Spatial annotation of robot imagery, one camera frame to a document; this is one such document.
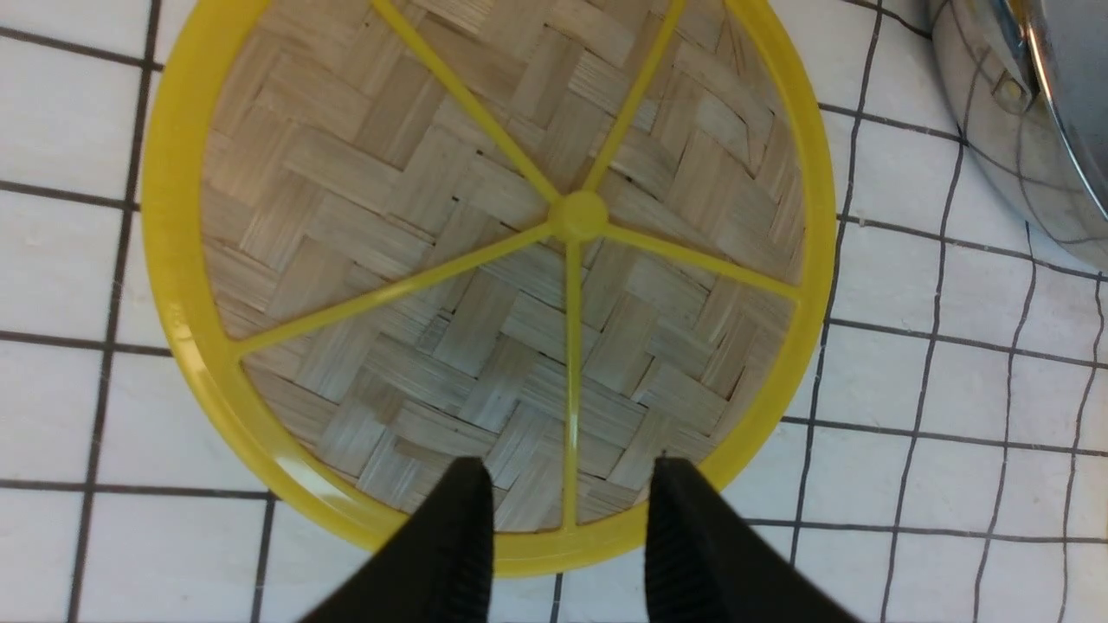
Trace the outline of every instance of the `bamboo steamer basket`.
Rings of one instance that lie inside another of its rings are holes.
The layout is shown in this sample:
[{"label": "bamboo steamer basket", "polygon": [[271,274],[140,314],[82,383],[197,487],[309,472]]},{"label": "bamboo steamer basket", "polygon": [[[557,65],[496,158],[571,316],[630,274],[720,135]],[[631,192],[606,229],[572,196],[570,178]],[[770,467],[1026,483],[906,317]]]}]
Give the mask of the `bamboo steamer basket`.
[{"label": "bamboo steamer basket", "polygon": [[369,549],[460,456],[499,573],[642,544],[653,459],[733,478],[825,310],[827,145],[765,0],[202,0],[147,152],[191,387]]}]

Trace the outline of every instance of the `black grid line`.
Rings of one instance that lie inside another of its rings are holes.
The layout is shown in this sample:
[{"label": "black grid line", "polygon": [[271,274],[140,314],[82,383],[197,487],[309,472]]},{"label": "black grid line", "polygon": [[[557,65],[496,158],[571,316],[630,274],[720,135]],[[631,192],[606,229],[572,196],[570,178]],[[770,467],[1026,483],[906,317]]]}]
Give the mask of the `black grid line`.
[{"label": "black grid line", "polygon": [[136,67],[148,71],[165,70],[165,67],[162,63],[154,62],[153,55],[150,55],[145,59],[140,59],[136,57],[132,57],[130,54],[121,54],[119,52],[102,50],[100,48],[93,48],[91,45],[82,45],[80,43],[63,41],[61,39],[54,39],[53,37],[45,37],[42,34],[28,32],[25,30],[18,30],[14,28],[8,28],[3,25],[0,25],[0,37],[4,39],[11,39],[14,41],[22,41],[24,43],[34,43],[35,45],[43,45],[45,48],[52,48],[54,50],[72,52],[74,54],[81,54],[82,57],[92,57],[93,59],[100,59],[102,61],[111,61],[113,63],[122,63],[125,65]]},{"label": "black grid line", "polygon": [[204,489],[163,484],[113,484],[100,482],[59,482],[52,480],[0,479],[0,490],[53,491],[71,493],[116,493],[122,496],[162,496],[168,498],[223,498],[232,500],[266,500],[266,491],[242,489]]},{"label": "black grid line", "polygon": [[551,602],[551,623],[558,623],[562,610],[562,574],[554,576],[554,595]]},{"label": "black grid line", "polygon": [[912,22],[905,20],[903,17],[901,17],[895,11],[892,11],[890,9],[886,9],[886,8],[882,7],[880,3],[874,4],[870,0],[842,0],[842,1],[845,2],[845,3],[848,3],[848,4],[853,4],[855,7],[862,7],[864,9],[873,9],[874,11],[880,11],[881,14],[883,14],[883,16],[885,16],[888,18],[892,18],[892,19],[896,20],[897,22],[900,22],[901,25],[903,25],[904,28],[909,29],[909,31],[911,31],[911,32],[913,32],[915,34],[919,34],[920,37],[926,39],[927,41],[931,41],[931,32],[930,31],[924,30],[924,29],[922,29],[922,28],[913,24]]},{"label": "black grid line", "polygon": [[84,203],[89,205],[99,205],[102,207],[114,207],[117,210],[138,210],[138,204],[135,202],[126,200],[113,200],[111,197],[102,197],[99,195],[89,195],[85,193],[74,193],[72,191],[62,191],[59,188],[49,188],[47,186],[35,186],[34,184],[22,184],[19,182],[9,182],[0,180],[0,191],[7,191],[9,193],[18,193],[21,195],[33,195],[37,197],[44,197],[48,200],[61,200],[74,203]]},{"label": "black grid line", "polygon": [[953,441],[955,443],[966,443],[970,446],[985,446],[988,448],[1009,448],[1014,450],[1034,450],[1037,452],[1049,452],[1057,455],[1076,455],[1078,457],[1096,457],[1096,458],[1108,458],[1108,450],[1091,450],[1087,448],[1067,448],[1063,446],[1047,446],[1043,443],[1029,443],[1026,441],[1003,441],[1001,439],[984,439],[979,437],[966,437],[962,435],[950,435],[945,432],[929,432],[921,430],[919,432],[905,429],[905,428],[885,428],[873,425],[855,423],[855,422],[844,422],[837,420],[823,420],[818,419],[814,422],[808,420],[808,418],[797,418],[786,416],[781,418],[782,422],[803,425],[803,426],[814,426],[815,428],[828,428],[833,430],[851,430],[854,432],[870,432],[873,435],[888,435],[890,437],[919,437],[920,439],[931,439],[934,441]]},{"label": "black grid line", "polygon": [[[157,40],[157,22],[162,11],[161,0],[151,0],[150,14],[146,23],[146,45],[144,58],[148,61],[142,67],[142,76],[138,81],[138,93],[135,102],[135,122],[131,142],[131,162],[127,167],[126,191],[124,201],[133,204],[138,187],[138,165],[142,156],[143,132],[146,125],[146,108],[150,100],[150,82],[153,71],[154,44]],[[112,296],[107,308],[107,323],[105,328],[103,358],[100,369],[100,387],[96,396],[96,411],[93,417],[92,439],[89,447],[89,463],[85,471],[85,484],[93,484],[96,481],[96,473],[100,468],[101,440],[104,433],[104,421],[107,413],[107,399],[111,390],[112,360],[115,348],[115,337],[120,323],[120,302],[123,297],[123,278],[126,272],[127,249],[131,245],[131,225],[133,212],[125,210],[120,223],[119,246],[115,253],[115,269],[112,280]],[[70,601],[66,620],[69,623],[76,623],[81,610],[81,590],[84,584],[85,559],[89,553],[89,535],[92,528],[92,507],[94,493],[85,491],[81,503],[81,520],[78,532],[76,548],[73,562],[73,584],[70,591]]]},{"label": "black grid line", "polygon": [[801,530],[823,530],[828,532],[876,532],[881,534],[917,534],[923,537],[958,537],[963,539],[992,539],[1009,543],[1075,543],[1108,545],[1108,539],[1091,537],[1025,537],[1022,534],[988,534],[972,530],[948,530],[943,528],[919,528],[911,525],[876,525],[870,523],[832,523],[827,521],[791,521],[787,519],[743,519],[748,525],[771,528],[796,528]]},{"label": "black grid line", "polygon": [[[862,329],[874,333],[882,333],[889,335],[897,335],[902,337],[914,337],[920,339],[930,339],[931,335],[924,331],[917,331],[912,329],[902,329],[899,327],[886,327],[883,325],[873,325],[870,323],[861,323],[856,320],[847,320],[844,318],[831,318],[828,320],[834,326],[848,327],[853,329]],[[972,348],[981,348],[983,350],[993,350],[995,353],[1004,353],[1010,355],[1019,355],[1022,357],[1029,357],[1032,359],[1046,359],[1048,361],[1057,361],[1059,364],[1069,364],[1071,366],[1080,366],[1083,368],[1096,368],[1099,370],[1108,369],[1108,362],[1105,361],[1089,361],[1087,359],[1077,359],[1074,357],[1065,357],[1063,355],[1053,355],[1050,353],[1042,353],[1038,350],[1028,350],[1026,348],[1012,348],[1010,346],[1002,346],[999,344],[992,344],[988,341],[982,341],[979,339],[970,339],[964,337],[956,337],[950,335],[938,334],[935,336],[937,341],[945,344],[957,344],[961,346],[968,346]]]},{"label": "black grid line", "polygon": [[[1097,360],[1097,351],[1100,349],[1100,338],[1105,335],[1105,310],[1100,303],[1100,282],[1097,282],[1096,292],[1092,296],[1097,300],[1097,315],[1100,317],[1100,328],[1097,329],[1097,337],[1092,340],[1092,360]],[[1074,501],[1074,479],[1077,477],[1077,455],[1076,450],[1081,445],[1081,423],[1085,419],[1085,406],[1089,401],[1089,392],[1092,390],[1092,381],[1097,377],[1097,370],[1089,370],[1089,379],[1085,384],[1085,391],[1081,394],[1081,402],[1077,406],[1077,418],[1074,425],[1075,453],[1069,457],[1069,480],[1066,482],[1066,504],[1061,511],[1061,605],[1058,606],[1058,623],[1066,619],[1066,601],[1069,598],[1069,547],[1065,539],[1069,538],[1069,508]]]},{"label": "black grid line", "polygon": [[[970,119],[970,103],[973,101],[974,88],[977,84],[977,76],[981,73],[981,65],[970,83],[970,95],[966,101],[963,121]],[[904,514],[904,498],[907,493],[907,479],[912,472],[912,458],[915,456],[915,448],[920,441],[920,428],[923,425],[923,410],[927,401],[927,382],[931,379],[931,365],[935,356],[935,346],[938,344],[938,325],[942,323],[943,309],[943,284],[946,279],[946,243],[942,238],[946,236],[946,226],[951,221],[951,206],[954,205],[954,193],[958,187],[958,180],[962,177],[962,163],[965,160],[965,146],[958,144],[958,155],[954,161],[954,174],[951,176],[951,184],[946,191],[946,203],[943,206],[943,217],[938,225],[938,275],[935,279],[935,299],[932,309],[931,333],[927,336],[927,354],[923,359],[923,377],[920,381],[920,397],[915,404],[915,420],[912,423],[912,435],[909,437],[907,453],[904,457],[904,470],[901,472],[900,491],[896,496],[896,512],[893,515],[893,525],[899,527]],[[889,620],[889,598],[892,593],[893,573],[896,569],[896,542],[897,532],[893,532],[889,544],[889,573],[885,575],[885,589],[881,598],[881,622]]]},{"label": "black grid line", "polygon": [[261,621],[261,603],[266,591],[266,570],[269,568],[269,542],[274,532],[274,510],[277,497],[266,493],[266,513],[261,518],[261,538],[258,541],[258,566],[254,579],[254,601],[250,603],[250,623]]},{"label": "black grid line", "polygon": [[[873,37],[870,39],[870,48],[865,53],[865,67],[862,70],[862,84],[858,95],[859,116],[854,118],[854,126],[850,133],[850,167],[847,173],[847,191],[842,206],[842,213],[844,215],[850,214],[850,206],[854,198],[854,173],[858,168],[858,133],[861,131],[862,126],[861,112],[865,110],[865,95],[870,88],[870,74],[873,72],[873,57],[878,51],[878,40],[881,37],[881,22],[884,19],[884,13],[880,11],[882,2],[883,0],[878,0],[876,3],[879,10],[875,11],[876,17],[873,20]],[[815,361],[815,380],[812,384],[812,405],[808,415],[808,436],[804,441],[804,466],[800,472],[800,487],[797,492],[798,523],[804,515],[804,493],[808,489],[808,472],[812,467],[812,446],[815,442],[815,427],[812,426],[812,422],[815,421],[815,412],[819,409],[820,382],[823,378],[824,354],[828,345],[828,333],[831,329],[831,310],[834,307],[835,292],[839,286],[839,269],[842,264],[842,241],[845,233],[847,223],[844,221],[840,221],[839,231],[835,234],[834,265],[831,274],[831,292],[828,294],[827,312],[823,316],[823,330],[820,331],[819,355],[817,356],[818,358]],[[792,544],[789,548],[789,564],[793,566],[797,564],[797,547],[799,543],[800,529],[794,528],[792,530]]]},{"label": "black grid line", "polygon": [[[1027,232],[1027,249],[1032,251],[1032,228],[1030,224],[1024,224]],[[1019,334],[1024,330],[1024,324],[1027,323],[1027,315],[1032,308],[1032,298],[1035,296],[1035,278],[1038,272],[1038,267],[1035,263],[1032,263],[1032,282],[1027,287],[1027,297],[1024,299],[1024,309],[1019,316],[1019,324],[1016,325],[1015,335],[1012,336],[1012,347],[1015,348],[1016,344],[1019,343]],[[1009,433],[1012,432],[1012,371],[1015,364],[1015,355],[1008,355],[1008,382],[1007,382],[1007,399],[1005,401],[1004,409],[1004,441],[1007,442],[1009,439]],[[981,610],[981,581],[985,576],[985,565],[988,563],[988,547],[992,542],[992,534],[996,531],[996,522],[1001,515],[1001,500],[1004,499],[1004,481],[1008,473],[1008,448],[1004,447],[1003,451],[1003,462],[1001,463],[1001,477],[996,486],[996,500],[993,503],[993,517],[988,522],[987,537],[985,538],[985,548],[981,552],[981,564],[977,566],[977,576],[974,579],[973,585],[973,623],[977,623],[977,615]]]},{"label": "black grid line", "polygon": [[0,341],[14,341],[18,344],[34,344],[38,346],[58,346],[62,348],[78,348],[82,350],[107,351],[114,349],[116,353],[129,353],[131,355],[151,355],[154,357],[173,357],[168,348],[161,346],[145,346],[141,344],[115,344],[109,346],[106,341],[96,339],[82,339],[78,337],[60,337],[45,334],[31,334],[21,331],[0,330]]},{"label": "black grid line", "polygon": [[882,116],[880,114],[851,110],[835,104],[828,104],[825,102],[820,102],[819,106],[821,111],[831,112],[834,114],[841,114],[843,116],[849,116],[851,119],[861,119],[862,121],[869,121],[881,125],[888,125],[890,127],[896,127],[899,130],[907,130],[910,132],[915,132],[917,134],[926,134],[927,136],[944,139],[953,143],[962,142],[962,139],[957,134],[952,134],[951,132],[946,132],[945,130],[936,130],[934,127],[927,127],[926,125],[920,125],[917,123],[909,123],[906,121],[899,121],[889,116]]}]

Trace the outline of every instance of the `yellow center hub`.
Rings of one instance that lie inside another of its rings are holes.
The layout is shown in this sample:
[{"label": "yellow center hub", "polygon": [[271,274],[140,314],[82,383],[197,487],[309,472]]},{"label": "yellow center hub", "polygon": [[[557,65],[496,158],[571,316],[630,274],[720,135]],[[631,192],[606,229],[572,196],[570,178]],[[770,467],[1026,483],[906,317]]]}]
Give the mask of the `yellow center hub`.
[{"label": "yellow center hub", "polygon": [[564,243],[585,243],[604,233],[608,206],[596,193],[578,191],[551,207],[548,215],[554,235]]}]

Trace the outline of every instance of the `metal pot lid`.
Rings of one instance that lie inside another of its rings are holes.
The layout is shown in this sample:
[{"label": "metal pot lid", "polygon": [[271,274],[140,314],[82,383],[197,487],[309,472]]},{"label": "metal pot lid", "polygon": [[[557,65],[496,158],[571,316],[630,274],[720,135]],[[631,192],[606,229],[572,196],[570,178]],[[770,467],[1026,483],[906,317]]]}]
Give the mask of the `metal pot lid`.
[{"label": "metal pot lid", "polygon": [[1043,94],[1094,198],[1108,207],[1108,2],[1025,0]]}]

